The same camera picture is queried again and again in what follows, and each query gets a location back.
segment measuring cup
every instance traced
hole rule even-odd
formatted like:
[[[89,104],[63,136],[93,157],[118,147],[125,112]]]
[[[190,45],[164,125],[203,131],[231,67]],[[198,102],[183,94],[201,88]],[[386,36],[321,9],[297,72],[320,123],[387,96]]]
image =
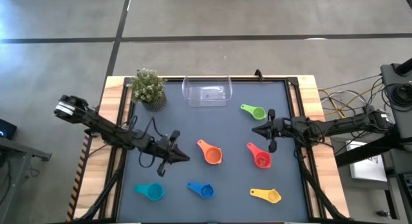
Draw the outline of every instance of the measuring cup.
[[[253,116],[253,118],[256,120],[262,120],[266,118],[266,111],[265,109],[263,109],[263,107],[254,107],[254,106],[242,104],[240,106],[240,109],[249,112]]]
[[[199,194],[202,198],[211,199],[214,197],[214,189],[211,184],[189,182],[187,187]]]
[[[204,140],[198,140],[198,145],[203,151],[205,160],[209,164],[218,164],[221,163],[222,152],[220,147],[215,147],[206,143]]]
[[[159,183],[149,185],[135,185],[135,192],[146,195],[150,200],[157,201],[163,197],[165,191]]]
[[[270,168],[271,163],[272,163],[272,158],[270,157],[269,153],[260,150],[253,143],[248,143],[247,147],[253,154],[256,166],[258,166],[261,169]]]
[[[275,189],[250,189],[250,195],[267,200],[270,203],[277,203],[282,200],[281,195]]]

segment potted plant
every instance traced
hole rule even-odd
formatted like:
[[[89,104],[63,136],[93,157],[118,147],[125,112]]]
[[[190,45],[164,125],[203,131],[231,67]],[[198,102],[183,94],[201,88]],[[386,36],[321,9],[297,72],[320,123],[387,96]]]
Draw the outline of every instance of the potted plant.
[[[166,106],[165,80],[155,70],[137,70],[137,76],[129,85],[132,100],[141,102],[149,111],[160,111]]]

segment wooden table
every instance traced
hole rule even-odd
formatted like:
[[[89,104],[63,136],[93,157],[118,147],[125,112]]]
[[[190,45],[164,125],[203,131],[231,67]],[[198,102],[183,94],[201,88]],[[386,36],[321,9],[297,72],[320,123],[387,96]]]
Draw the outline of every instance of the wooden table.
[[[295,76],[265,76],[265,77],[297,77],[299,81],[299,90],[302,98],[303,109],[305,116],[312,120],[324,121],[323,109],[320,103],[319,94],[317,92],[317,86],[315,77],[313,75],[295,75]],[[120,98],[124,87],[125,77],[108,77],[106,85],[104,86],[104,92],[102,101],[100,103],[99,115],[116,123],[118,120],[118,110],[120,107]],[[295,93],[292,94],[292,102],[294,103],[295,116],[299,116],[299,109],[297,104],[297,98]],[[126,104],[124,104],[123,117],[119,117],[122,123],[127,120],[128,109],[131,93],[126,95]],[[73,185],[73,191],[71,193],[69,209],[67,213],[66,221],[70,221],[73,218],[79,218],[89,209],[89,207],[96,200],[97,196],[101,193],[104,182],[106,179],[106,173],[108,171],[109,156],[111,152],[110,147],[105,147],[100,151],[93,154],[93,157],[86,159],[89,152],[104,145],[100,137],[93,138],[86,135],[83,140],[82,152],[80,153],[79,167],[75,175],[75,183]],[[340,213],[345,216],[349,216],[348,207],[344,197],[341,179],[339,178],[339,172],[336,166],[333,150],[327,145],[319,144],[313,148],[315,165],[317,174],[319,177],[319,183],[324,193],[329,197],[330,201],[337,207]],[[115,161],[115,167],[117,166],[120,153],[117,154],[117,161]],[[309,188],[311,204],[313,207],[313,216],[320,217],[319,209],[317,206],[317,198],[314,191]],[[108,199],[108,205],[106,207],[106,217],[109,216],[112,209],[112,203],[114,197],[114,188],[111,191]]]

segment plant pot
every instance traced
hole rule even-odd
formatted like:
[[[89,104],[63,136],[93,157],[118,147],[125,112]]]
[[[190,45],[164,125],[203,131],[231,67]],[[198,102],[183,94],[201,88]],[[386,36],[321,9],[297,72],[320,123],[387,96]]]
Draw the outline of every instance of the plant pot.
[[[165,106],[166,106],[167,100],[166,100],[166,95],[163,94],[162,97],[160,97],[157,101],[154,102],[143,102],[143,106],[148,110],[148,111],[161,111]]]

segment orange measuring cup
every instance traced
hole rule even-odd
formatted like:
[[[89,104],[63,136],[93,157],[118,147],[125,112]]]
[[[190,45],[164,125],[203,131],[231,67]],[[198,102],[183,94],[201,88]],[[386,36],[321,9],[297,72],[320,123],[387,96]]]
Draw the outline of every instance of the orange measuring cup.
[[[260,150],[253,143],[248,143],[247,147],[249,148],[249,150],[253,154],[256,166],[258,166],[261,169],[270,168],[270,164],[272,163],[272,159],[271,159],[269,153]]]
[[[220,147],[215,147],[206,143],[204,140],[198,140],[198,145],[203,151],[205,160],[209,164],[221,163],[222,153]]]

